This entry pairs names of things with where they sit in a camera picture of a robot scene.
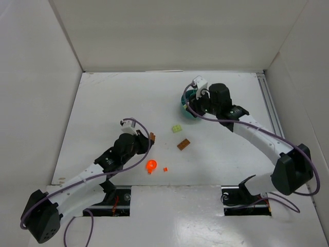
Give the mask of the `brown lego plate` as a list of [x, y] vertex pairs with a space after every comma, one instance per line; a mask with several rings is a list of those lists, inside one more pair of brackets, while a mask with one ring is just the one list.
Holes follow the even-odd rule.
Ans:
[[183, 151], [183, 149], [185, 149], [187, 146], [190, 145], [190, 141], [188, 139], [184, 139], [182, 140], [178, 145], [177, 145], [177, 148], [180, 150], [180, 151]]
[[155, 134], [153, 132], [150, 133], [150, 140], [151, 140], [151, 144], [153, 145], [155, 143]]

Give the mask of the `light green curved lego brick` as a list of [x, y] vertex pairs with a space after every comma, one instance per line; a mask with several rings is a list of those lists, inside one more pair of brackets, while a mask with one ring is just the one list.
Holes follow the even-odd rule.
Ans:
[[174, 125], [174, 126], [172, 126], [172, 132], [173, 133], [177, 133], [177, 132], [180, 132], [180, 131], [182, 131], [181, 125]]

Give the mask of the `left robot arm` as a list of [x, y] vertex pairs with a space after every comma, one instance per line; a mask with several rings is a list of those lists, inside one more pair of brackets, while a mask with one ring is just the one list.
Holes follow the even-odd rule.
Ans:
[[21, 228], [43, 244], [59, 231], [66, 219], [82, 214], [94, 204], [111, 201], [116, 186], [110, 179], [127, 171], [125, 164], [135, 155], [146, 157], [154, 142], [152, 132], [121, 134], [112, 147], [57, 190], [34, 191], [23, 210]]

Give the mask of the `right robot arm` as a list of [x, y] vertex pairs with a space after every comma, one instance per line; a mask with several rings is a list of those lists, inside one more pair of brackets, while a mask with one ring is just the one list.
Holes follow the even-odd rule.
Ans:
[[204, 83], [199, 86], [192, 82], [188, 87], [195, 89], [194, 95], [187, 96], [187, 91], [184, 91], [182, 98], [191, 115], [220, 123], [250, 142], [274, 165], [272, 172], [260, 176], [251, 175], [240, 182], [239, 190], [246, 201], [252, 196], [273, 191], [285, 196], [297, 194], [297, 190], [311, 179], [316, 180], [316, 189], [307, 195], [313, 196], [319, 192], [319, 174], [306, 145], [297, 146], [264, 129], [246, 109], [233, 104], [225, 84], [215, 83], [208, 86]]

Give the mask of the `brown flat lego plate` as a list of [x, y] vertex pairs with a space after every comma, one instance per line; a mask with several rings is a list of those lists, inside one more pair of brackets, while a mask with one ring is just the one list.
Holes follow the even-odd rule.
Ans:
[[178, 145], [177, 145], [177, 148], [180, 150], [180, 151], [183, 151], [183, 149], [185, 149], [187, 146], [190, 145], [190, 141], [188, 139], [184, 139], [182, 140]]

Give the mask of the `aluminium rail at right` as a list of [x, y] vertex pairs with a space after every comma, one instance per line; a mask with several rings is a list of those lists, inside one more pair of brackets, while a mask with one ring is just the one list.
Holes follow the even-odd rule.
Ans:
[[274, 134], [284, 137], [283, 129], [281, 127], [281, 123], [275, 108], [275, 104], [273, 102], [268, 83], [265, 77], [265, 73], [256, 73], [257, 80], [260, 85], [260, 89], [263, 95], [263, 99], [266, 105], [266, 109], [269, 115], [271, 127], [273, 129]]

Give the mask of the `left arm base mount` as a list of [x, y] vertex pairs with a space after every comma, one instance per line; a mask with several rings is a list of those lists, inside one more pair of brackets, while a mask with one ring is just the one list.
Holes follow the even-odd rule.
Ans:
[[115, 186], [110, 180], [102, 185], [106, 192], [103, 201], [94, 204], [83, 212], [89, 216], [89, 210], [94, 217], [128, 217], [130, 215], [131, 186]]

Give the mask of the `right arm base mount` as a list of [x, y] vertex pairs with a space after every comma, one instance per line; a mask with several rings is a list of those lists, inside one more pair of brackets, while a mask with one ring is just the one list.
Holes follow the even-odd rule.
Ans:
[[260, 196], [252, 196], [238, 186], [223, 186], [221, 192], [225, 216], [271, 216], [268, 201], [259, 201]]

